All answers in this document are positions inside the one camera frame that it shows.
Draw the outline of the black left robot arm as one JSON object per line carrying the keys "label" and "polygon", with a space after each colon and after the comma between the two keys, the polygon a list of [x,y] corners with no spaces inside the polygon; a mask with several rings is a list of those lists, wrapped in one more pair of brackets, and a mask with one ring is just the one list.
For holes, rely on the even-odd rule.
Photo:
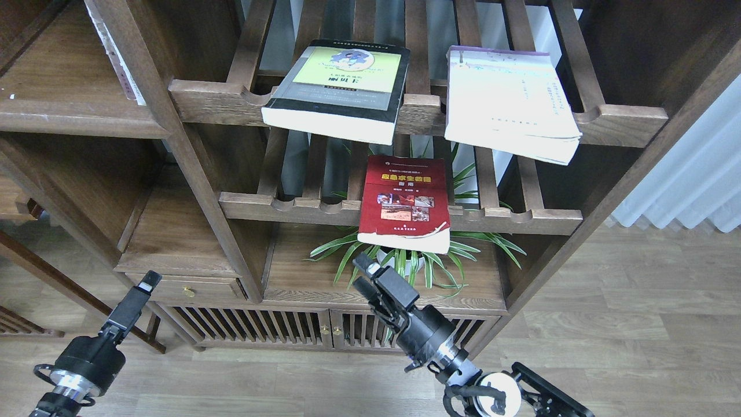
{"label": "black left robot arm", "polygon": [[135,327],[141,309],[149,301],[162,276],[148,271],[109,314],[96,337],[72,339],[55,364],[38,364],[34,374],[54,386],[40,399],[32,416],[77,416],[82,407],[95,405],[95,398],[108,391],[125,356],[118,346]]}

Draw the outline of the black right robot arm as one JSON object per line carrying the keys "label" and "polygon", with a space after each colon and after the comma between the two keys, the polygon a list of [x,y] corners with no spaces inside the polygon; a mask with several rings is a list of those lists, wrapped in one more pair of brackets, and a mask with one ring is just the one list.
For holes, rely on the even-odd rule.
{"label": "black right robot arm", "polygon": [[392,330],[397,345],[411,359],[408,371],[426,367],[445,386],[443,406],[463,404],[464,416],[514,416],[523,402],[537,416],[591,416],[585,406],[545,378],[516,362],[511,372],[484,372],[454,343],[454,325],[434,306],[416,306],[419,293],[394,269],[360,254],[354,265],[364,276],[354,287],[368,299],[372,312]]}

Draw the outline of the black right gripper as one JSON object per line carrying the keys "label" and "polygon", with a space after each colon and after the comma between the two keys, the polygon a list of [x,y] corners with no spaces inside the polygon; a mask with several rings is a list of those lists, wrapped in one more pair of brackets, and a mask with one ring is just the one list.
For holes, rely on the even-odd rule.
{"label": "black right gripper", "polygon": [[354,265],[370,281],[358,277],[353,287],[365,297],[371,311],[396,335],[396,344],[411,359],[405,372],[427,366],[437,377],[469,377],[471,362],[454,343],[454,325],[432,305],[415,305],[419,293],[393,269],[367,254]]}

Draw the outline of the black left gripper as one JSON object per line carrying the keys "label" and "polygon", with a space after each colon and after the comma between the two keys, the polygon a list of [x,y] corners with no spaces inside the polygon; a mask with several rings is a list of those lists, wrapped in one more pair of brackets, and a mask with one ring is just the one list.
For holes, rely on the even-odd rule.
{"label": "black left gripper", "polygon": [[55,364],[39,364],[34,374],[54,385],[54,393],[72,400],[103,396],[126,361],[118,346],[135,327],[141,309],[161,279],[159,273],[148,271],[114,308],[98,336],[72,339]]}

